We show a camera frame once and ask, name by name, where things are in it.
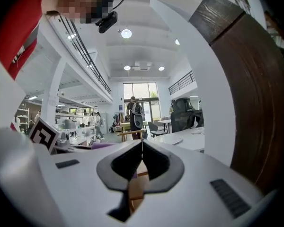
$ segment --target wood grain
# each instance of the wood grain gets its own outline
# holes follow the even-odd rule
[[[211,45],[231,88],[236,115],[231,168],[266,193],[278,186],[284,158],[284,59],[251,16],[226,0],[204,2],[190,21]],[[198,23],[200,15],[211,19]]]

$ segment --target purple object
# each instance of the purple object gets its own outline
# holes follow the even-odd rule
[[[91,146],[91,149],[100,149],[100,148],[104,148],[104,147],[107,147],[107,146],[112,146],[112,145],[115,145],[116,143],[93,143],[92,146]]]

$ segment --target white table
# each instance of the white table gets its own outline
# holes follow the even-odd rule
[[[204,127],[187,129],[171,134],[164,134],[151,139],[156,142],[175,144],[190,150],[202,150],[205,146]]]
[[[158,121],[159,123],[163,123],[164,124],[164,131],[165,131],[165,125],[167,124],[168,126],[171,124],[171,120],[167,119],[167,120],[161,120]]]

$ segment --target person with backpack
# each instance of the person with backpack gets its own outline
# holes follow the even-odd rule
[[[103,119],[101,118],[101,115],[99,112],[96,113],[95,117],[95,128],[96,128],[96,136],[100,134],[101,139],[103,140],[103,134],[101,132],[101,126],[103,125]]]
[[[126,114],[130,117],[131,131],[139,131],[143,127],[142,107],[136,102],[136,98],[131,97],[130,103],[127,105]],[[132,134],[133,140],[140,139],[139,133]]]

